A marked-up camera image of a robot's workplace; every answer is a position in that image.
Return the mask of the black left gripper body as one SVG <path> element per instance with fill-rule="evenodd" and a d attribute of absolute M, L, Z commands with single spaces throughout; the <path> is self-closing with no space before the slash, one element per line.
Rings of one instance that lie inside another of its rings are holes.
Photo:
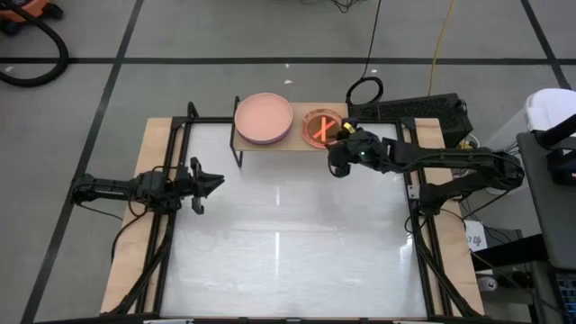
<path fill-rule="evenodd" d="M 203 185 L 200 182 L 202 167 L 197 157 L 190 159 L 190 166 L 180 164 L 176 167 L 175 191 L 180 197 L 192 196 L 192 209 L 197 214 L 204 214 L 201 203 Z"/>

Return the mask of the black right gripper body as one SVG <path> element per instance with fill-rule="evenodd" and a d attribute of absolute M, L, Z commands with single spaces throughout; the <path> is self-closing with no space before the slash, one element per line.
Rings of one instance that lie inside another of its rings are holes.
<path fill-rule="evenodd" d="M 387 145 L 357 124 L 357 120 L 351 118 L 342 121 L 340 131 L 346 134 L 346 145 L 341 148 L 343 165 L 335 166 L 335 177 L 348 176 L 352 164 L 360 164 L 382 174 L 387 172 Z"/>

